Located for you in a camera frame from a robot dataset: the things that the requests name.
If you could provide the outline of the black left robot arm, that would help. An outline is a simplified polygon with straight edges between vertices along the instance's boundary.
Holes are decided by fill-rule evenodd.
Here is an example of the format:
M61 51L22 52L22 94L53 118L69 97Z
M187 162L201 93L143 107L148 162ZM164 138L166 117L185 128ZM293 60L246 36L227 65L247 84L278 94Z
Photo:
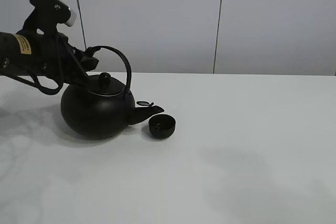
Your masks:
M1 32L1 74L11 78L26 74L34 81L44 76L58 85L84 86L88 82L87 72L95 70L98 62L92 52L70 45L62 33Z

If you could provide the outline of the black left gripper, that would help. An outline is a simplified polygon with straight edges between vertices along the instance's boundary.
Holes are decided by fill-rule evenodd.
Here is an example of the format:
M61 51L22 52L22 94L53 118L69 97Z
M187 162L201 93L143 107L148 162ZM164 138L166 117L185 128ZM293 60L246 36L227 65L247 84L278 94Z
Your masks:
M39 76L53 80L57 85L75 84L83 87L89 78L87 71L96 69L99 60L94 54L100 47L88 47L82 51L68 43L61 33L33 35L33 83L40 85Z

